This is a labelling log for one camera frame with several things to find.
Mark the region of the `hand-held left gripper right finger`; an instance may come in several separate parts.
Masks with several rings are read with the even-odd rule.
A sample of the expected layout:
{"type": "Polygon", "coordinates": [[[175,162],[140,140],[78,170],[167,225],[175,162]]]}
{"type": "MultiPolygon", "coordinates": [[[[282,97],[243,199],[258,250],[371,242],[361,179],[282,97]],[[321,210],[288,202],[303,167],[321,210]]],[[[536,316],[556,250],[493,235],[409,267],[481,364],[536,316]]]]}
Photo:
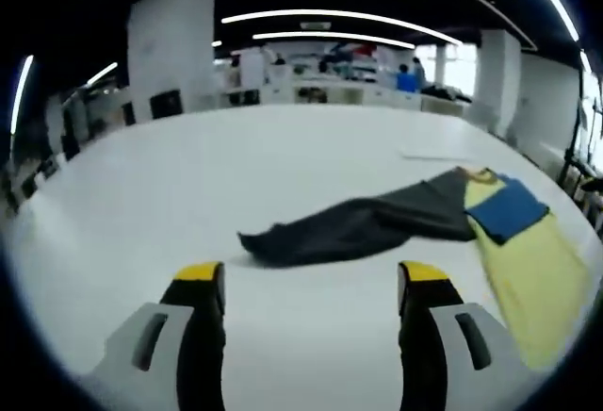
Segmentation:
{"type": "Polygon", "coordinates": [[[466,303],[432,265],[398,266],[402,410],[508,410],[518,351],[507,329],[466,303]]]}

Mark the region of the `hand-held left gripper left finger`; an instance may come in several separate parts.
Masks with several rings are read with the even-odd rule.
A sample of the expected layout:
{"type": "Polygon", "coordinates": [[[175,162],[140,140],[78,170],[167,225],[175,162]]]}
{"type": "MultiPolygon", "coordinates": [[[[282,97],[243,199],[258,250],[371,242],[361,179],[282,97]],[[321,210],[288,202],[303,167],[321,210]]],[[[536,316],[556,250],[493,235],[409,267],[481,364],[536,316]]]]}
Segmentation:
{"type": "Polygon", "coordinates": [[[222,263],[183,268],[107,338],[87,392],[105,410],[224,409],[225,305],[222,263]]]}

